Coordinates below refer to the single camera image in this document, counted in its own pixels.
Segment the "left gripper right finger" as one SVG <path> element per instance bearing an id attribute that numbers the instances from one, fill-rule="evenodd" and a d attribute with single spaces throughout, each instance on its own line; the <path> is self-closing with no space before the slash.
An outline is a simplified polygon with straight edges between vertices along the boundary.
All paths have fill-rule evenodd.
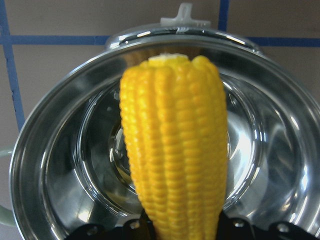
<path id="1" fill-rule="evenodd" d="M 286 221 L 271 223 L 260 228 L 243 217 L 229 217 L 224 211 L 219 215 L 217 240 L 309 240 L 310 233 Z"/>

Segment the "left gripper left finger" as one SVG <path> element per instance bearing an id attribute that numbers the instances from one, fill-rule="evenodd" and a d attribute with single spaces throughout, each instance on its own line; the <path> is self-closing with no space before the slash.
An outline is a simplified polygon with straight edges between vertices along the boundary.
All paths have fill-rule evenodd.
<path id="1" fill-rule="evenodd" d="M 155 240 L 153 222 L 143 211 L 138 216 L 123 218 L 112 229 L 88 223 L 76 228 L 66 240 Z"/>

